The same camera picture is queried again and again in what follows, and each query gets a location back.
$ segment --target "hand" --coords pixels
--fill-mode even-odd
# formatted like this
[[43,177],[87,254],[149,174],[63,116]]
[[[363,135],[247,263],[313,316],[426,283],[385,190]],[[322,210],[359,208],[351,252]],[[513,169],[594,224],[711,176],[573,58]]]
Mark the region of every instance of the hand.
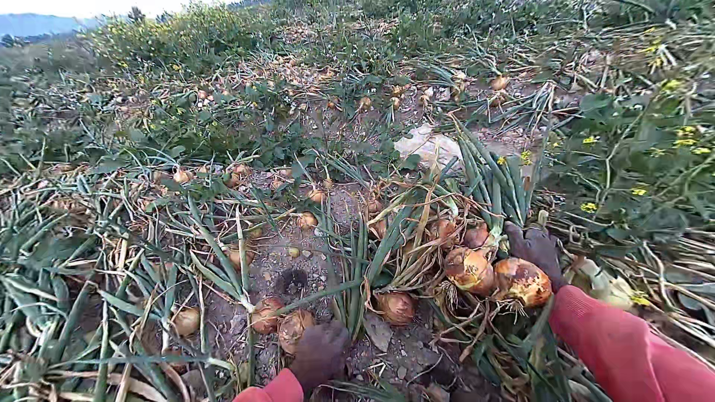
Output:
[[523,232],[512,222],[505,222],[504,233],[509,237],[511,255],[527,260],[539,267],[551,280],[551,287],[556,293],[566,281],[558,264],[558,248],[556,236],[549,235],[548,230],[531,227]]
[[303,392],[330,380],[345,367],[345,347],[349,340],[347,328],[336,320],[305,330],[290,365]]

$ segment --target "tree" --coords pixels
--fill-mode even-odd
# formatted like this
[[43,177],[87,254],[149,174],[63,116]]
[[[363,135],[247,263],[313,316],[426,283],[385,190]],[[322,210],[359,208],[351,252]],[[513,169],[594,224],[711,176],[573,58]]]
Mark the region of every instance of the tree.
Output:
[[135,24],[143,23],[144,19],[146,18],[144,13],[142,13],[142,10],[140,10],[139,7],[137,7],[137,6],[132,7],[132,11],[129,13],[128,17]]

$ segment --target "sky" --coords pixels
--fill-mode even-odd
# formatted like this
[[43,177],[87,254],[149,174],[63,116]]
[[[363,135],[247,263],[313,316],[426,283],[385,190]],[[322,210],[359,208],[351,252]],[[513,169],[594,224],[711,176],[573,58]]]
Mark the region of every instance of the sky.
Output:
[[181,5],[188,2],[189,0],[1,0],[0,14],[35,13],[91,18],[101,14],[126,14],[132,6],[138,6],[147,16],[156,16],[164,10],[179,11]]

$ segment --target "hole in soil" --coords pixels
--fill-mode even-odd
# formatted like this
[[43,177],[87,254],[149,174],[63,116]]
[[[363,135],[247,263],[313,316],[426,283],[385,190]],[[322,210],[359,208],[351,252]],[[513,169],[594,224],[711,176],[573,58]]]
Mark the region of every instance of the hole in soil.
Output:
[[275,289],[277,292],[286,295],[296,295],[308,284],[308,274],[304,270],[292,268],[285,270],[276,280]]

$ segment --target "onion skin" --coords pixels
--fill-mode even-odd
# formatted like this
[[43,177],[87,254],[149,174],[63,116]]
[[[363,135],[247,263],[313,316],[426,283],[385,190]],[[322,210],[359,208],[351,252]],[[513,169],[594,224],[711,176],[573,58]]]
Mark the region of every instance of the onion skin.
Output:
[[179,336],[191,335],[199,329],[201,314],[195,307],[183,308],[174,316],[174,325]]
[[492,294],[496,280],[494,269],[484,255],[485,250],[457,247],[445,257],[447,278],[458,288],[487,297]]
[[317,226],[317,219],[311,212],[304,212],[298,218],[298,225],[302,230],[309,230]]
[[551,281],[536,265],[520,258],[507,258],[494,266],[503,298],[520,298],[525,307],[538,307],[551,297]]
[[375,295],[383,320],[395,326],[407,325],[415,316],[415,301],[405,292],[389,292]]
[[467,248],[475,250],[482,247],[488,238],[489,230],[487,229],[487,224],[479,222],[477,227],[473,227],[464,233],[462,244],[464,244]]
[[298,341],[303,336],[306,328],[315,326],[312,314],[302,308],[288,314],[278,329],[280,347],[289,355],[295,354]]
[[263,335],[274,333],[278,329],[278,316],[273,314],[283,307],[283,302],[275,296],[261,300],[251,313],[251,328]]
[[457,225],[451,220],[440,219],[432,225],[433,240],[447,239],[440,247],[442,250],[449,250],[457,243],[455,237],[450,237],[457,230]]

